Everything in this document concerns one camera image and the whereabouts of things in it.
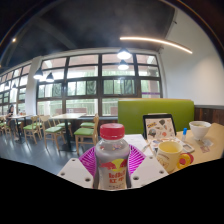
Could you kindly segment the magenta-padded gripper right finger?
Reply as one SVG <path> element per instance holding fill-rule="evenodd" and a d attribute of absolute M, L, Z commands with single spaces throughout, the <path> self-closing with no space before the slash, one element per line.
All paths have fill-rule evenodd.
<path fill-rule="evenodd" d="M 131 145 L 128 157 L 128 187 L 140 188 L 159 180 L 168 173 L 153 156 L 146 156 L 138 148 Z"/>

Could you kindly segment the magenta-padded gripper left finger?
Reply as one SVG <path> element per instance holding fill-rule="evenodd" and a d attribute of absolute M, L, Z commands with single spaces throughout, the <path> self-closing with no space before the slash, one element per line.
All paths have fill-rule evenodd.
<path fill-rule="evenodd" d="M 92 189 L 96 170 L 95 148 L 92 147 L 79 158 L 71 158 L 59 171 L 58 176 L 81 187 Z"/>

